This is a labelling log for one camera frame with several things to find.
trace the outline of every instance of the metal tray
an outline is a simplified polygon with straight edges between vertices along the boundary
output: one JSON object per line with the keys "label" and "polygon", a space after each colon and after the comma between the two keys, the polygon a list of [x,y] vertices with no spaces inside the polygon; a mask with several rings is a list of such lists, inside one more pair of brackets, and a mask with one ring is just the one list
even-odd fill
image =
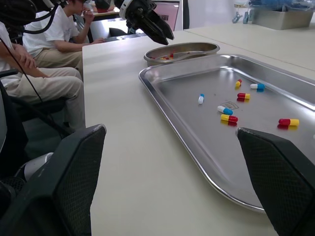
{"label": "metal tray", "polygon": [[[139,75],[178,137],[212,186],[230,200],[264,212],[252,187],[238,127],[275,134],[292,141],[315,163],[315,81],[244,57],[213,55],[154,66]],[[243,83],[236,90],[235,83]],[[264,83],[264,92],[250,89]],[[251,94],[249,102],[237,94]],[[198,105],[199,95],[205,101]],[[217,106],[239,118],[237,126],[221,122]],[[281,118],[298,118],[297,129],[278,127]]]}
{"label": "metal tray", "polygon": [[[144,55],[144,60],[147,61],[148,66],[153,66],[209,56],[219,50],[220,47],[213,43],[181,43],[153,49]],[[174,59],[162,60],[163,57],[169,57],[171,53],[174,53]]]}

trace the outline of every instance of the knee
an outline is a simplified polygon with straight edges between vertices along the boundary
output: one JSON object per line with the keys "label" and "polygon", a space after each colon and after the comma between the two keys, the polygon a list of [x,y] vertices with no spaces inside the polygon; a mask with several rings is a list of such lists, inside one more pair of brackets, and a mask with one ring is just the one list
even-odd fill
{"label": "knee", "polygon": [[71,85],[72,89],[76,91],[83,91],[84,88],[83,82],[78,77],[68,76],[67,81]]}
{"label": "knee", "polygon": [[77,61],[81,61],[82,60],[82,52],[75,52],[75,56],[77,58]]}
{"label": "knee", "polygon": [[80,72],[72,67],[67,68],[67,75],[77,77],[79,80],[82,80]]}

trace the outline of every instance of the cable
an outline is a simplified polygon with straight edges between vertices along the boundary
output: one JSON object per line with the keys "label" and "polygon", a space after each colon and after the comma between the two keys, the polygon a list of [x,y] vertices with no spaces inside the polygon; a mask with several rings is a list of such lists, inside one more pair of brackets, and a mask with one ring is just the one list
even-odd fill
{"label": "cable", "polygon": [[29,30],[26,30],[26,29],[20,29],[19,27],[15,26],[14,24],[11,24],[11,23],[8,22],[8,21],[10,21],[10,22],[11,22],[11,21],[13,21],[13,22],[14,22],[14,21],[25,21],[25,24],[27,25],[27,24],[30,23],[30,20],[17,19],[17,18],[15,18],[15,17],[8,16],[8,15],[6,15],[6,14],[4,14],[4,13],[1,13],[1,12],[0,12],[0,19],[1,19],[1,21],[2,21],[5,25],[8,25],[8,26],[10,26],[11,28],[14,28],[14,29],[16,29],[16,30],[18,30],[18,31],[22,31],[22,32],[24,32],[24,33],[29,33],[29,34],[39,34],[39,33],[45,32],[45,31],[51,26],[51,24],[53,23],[53,20],[54,20],[54,17],[55,17],[55,13],[56,13],[57,8],[58,8],[58,5],[56,4],[55,7],[54,7],[48,14],[46,14],[46,15],[44,15],[44,16],[42,16],[42,17],[39,17],[39,18],[36,18],[36,19],[32,20],[32,22],[37,22],[37,21],[44,20],[44,19],[46,19],[46,18],[48,18],[48,17],[51,16],[50,19],[49,19],[49,22],[48,22],[48,24],[45,26],[45,28],[40,29],[40,30],[37,30],[37,31],[29,31]]}
{"label": "cable", "polygon": [[[24,69],[22,68],[22,66],[20,65],[20,63],[16,60],[16,58],[14,57],[14,55],[11,53],[10,49],[8,48],[8,46],[5,44],[5,42],[3,41],[3,39],[0,37],[1,42],[3,43],[3,45],[5,46],[5,48],[7,49],[7,51],[10,53],[10,55],[12,56],[12,58],[15,60],[15,62],[18,64],[19,68],[21,69],[21,71],[23,72],[23,74],[25,75],[26,79],[28,80],[28,82],[30,83],[31,87],[33,88],[34,92],[36,93],[37,97],[39,98],[40,102],[43,103],[43,100],[41,98],[41,96],[39,95],[39,93],[37,92],[37,90],[35,89],[34,85],[32,84],[32,82],[30,81],[29,77],[27,76],[27,74],[25,73]],[[54,121],[53,116],[48,113],[49,118],[52,120],[52,122],[57,125]],[[62,138],[62,134],[57,130],[59,136],[61,139]]]}

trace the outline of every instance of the tray rim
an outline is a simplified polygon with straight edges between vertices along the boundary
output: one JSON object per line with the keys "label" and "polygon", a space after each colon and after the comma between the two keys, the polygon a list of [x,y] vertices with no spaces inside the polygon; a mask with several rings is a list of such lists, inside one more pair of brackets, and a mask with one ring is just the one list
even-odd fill
{"label": "tray rim", "polygon": [[[193,53],[193,54],[187,54],[187,55],[183,55],[179,58],[176,58],[176,59],[171,59],[171,60],[157,60],[157,59],[152,59],[152,58],[149,58],[148,57],[148,54],[151,53],[151,52],[154,52],[156,50],[159,50],[159,49],[162,49],[162,48],[171,48],[171,47],[174,47],[174,46],[178,46],[178,45],[186,45],[186,44],[195,44],[195,43],[206,43],[206,44],[212,44],[212,45],[215,45],[217,48],[213,49],[213,50],[210,50],[210,51],[204,51],[202,53]],[[189,58],[191,56],[196,56],[196,55],[210,55],[210,54],[216,54],[219,50],[220,50],[220,46],[218,44],[215,44],[215,43],[209,43],[209,42],[190,42],[190,43],[178,43],[178,44],[172,44],[172,45],[168,45],[168,46],[165,46],[165,47],[159,47],[159,48],[155,48],[155,49],[152,49],[148,52],[145,53],[145,55],[143,56],[143,59],[147,62],[150,62],[150,63],[160,63],[160,64],[169,64],[170,62],[174,63],[174,62],[178,62],[178,61],[182,61],[184,60],[185,58]]]}
{"label": "tray rim", "polygon": [[[202,57],[202,59],[205,59],[207,57],[221,57],[221,56],[229,56],[229,57],[240,57],[240,58],[243,58],[243,59],[247,59],[249,61],[252,61],[254,63],[257,63],[259,65],[262,65],[262,66],[265,66],[267,68],[270,68],[270,69],[273,69],[273,70],[276,70],[278,72],[281,72],[281,73],[285,73],[289,76],[293,76],[293,77],[298,77],[298,79],[301,79],[305,82],[308,82],[308,83],[311,83],[313,85],[315,85],[315,80],[312,80],[310,78],[307,78],[307,77],[303,77],[303,76],[300,76],[298,74],[294,74],[292,72],[289,72],[289,71],[286,71],[286,70],[283,70],[281,68],[278,68],[278,67],[275,67],[275,66],[272,66],[272,65],[269,65],[267,63],[263,63],[263,62],[260,62],[258,60],[255,60],[255,59],[252,59],[252,58],[249,58],[247,56],[243,56],[243,55],[239,55],[239,54],[216,54],[216,55],[209,55],[209,56],[206,56],[206,57]],[[186,62],[186,61],[190,61],[190,60],[198,60],[198,59],[201,59],[201,58],[194,58],[194,59],[188,59],[188,60],[185,60],[185,61],[179,61],[177,63],[181,63],[181,62]],[[180,141],[182,142],[182,144],[184,145],[185,149],[188,151],[188,153],[190,154],[190,156],[192,157],[192,159],[194,160],[195,164],[198,166],[199,170],[201,171],[201,173],[203,174],[203,176],[206,178],[206,180],[210,183],[210,185],[217,191],[219,192],[221,195],[223,195],[224,197],[228,198],[229,200],[231,200],[232,202],[242,206],[242,207],[245,207],[247,209],[250,209],[252,211],[255,211],[255,212],[259,212],[259,213],[266,213],[265,210],[262,208],[262,207],[258,207],[258,206],[253,206],[251,204],[248,204],[242,200],[239,200],[235,197],[233,197],[231,194],[227,193],[226,191],[224,191],[220,186],[218,186],[209,176],[208,174],[205,172],[205,170],[203,169],[203,167],[201,166],[201,164],[199,163],[198,159],[195,157],[195,155],[192,153],[192,151],[190,150],[190,148],[188,147],[188,145],[186,144],[185,140],[183,139],[183,137],[181,136],[181,134],[179,133],[179,131],[176,129],[175,125],[173,124],[173,122],[170,120],[169,116],[166,114],[166,111],[161,107],[161,105],[158,103],[157,99],[154,97],[154,95],[152,94],[152,92],[150,91],[150,88],[148,87],[148,84],[153,88],[154,91],[156,91],[154,89],[154,87],[151,85],[151,83],[144,78],[144,75],[145,73],[152,69],[152,68],[155,68],[155,67],[159,67],[159,66],[166,66],[168,64],[161,64],[161,65],[155,65],[155,66],[150,66],[146,69],[143,69],[140,73],[139,73],[139,79],[140,81],[143,83],[144,87],[146,88],[146,90],[149,92],[151,98],[153,98],[155,104],[158,106],[158,108],[160,109],[160,111],[163,113],[164,117],[166,118],[166,120],[168,121],[168,123],[171,125],[171,127],[173,128],[174,132],[176,133],[176,135],[178,136],[178,138],[180,139]]]}

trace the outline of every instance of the white wall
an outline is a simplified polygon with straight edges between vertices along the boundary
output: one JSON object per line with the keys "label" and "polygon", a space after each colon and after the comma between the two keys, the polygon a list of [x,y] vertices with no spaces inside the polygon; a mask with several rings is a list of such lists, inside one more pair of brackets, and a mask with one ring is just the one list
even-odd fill
{"label": "white wall", "polygon": [[188,0],[190,28],[232,21],[235,14],[234,0]]}

